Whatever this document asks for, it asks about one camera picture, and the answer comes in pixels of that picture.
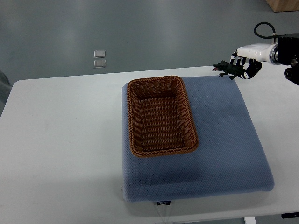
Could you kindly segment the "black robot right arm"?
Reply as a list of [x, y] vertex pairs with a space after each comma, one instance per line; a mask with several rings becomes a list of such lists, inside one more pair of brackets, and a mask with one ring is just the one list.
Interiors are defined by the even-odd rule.
[[274, 64], [286, 65], [284, 71], [287, 80], [299, 85], [299, 34], [284, 34], [276, 37], [278, 43], [270, 53]]

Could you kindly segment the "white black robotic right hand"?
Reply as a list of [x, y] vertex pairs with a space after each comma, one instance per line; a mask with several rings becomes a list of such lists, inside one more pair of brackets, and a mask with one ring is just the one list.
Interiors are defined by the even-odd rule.
[[242, 72], [237, 77], [251, 79], [262, 68], [262, 62], [279, 65], [278, 43], [256, 43], [239, 47], [233, 52], [229, 63], [242, 67]]

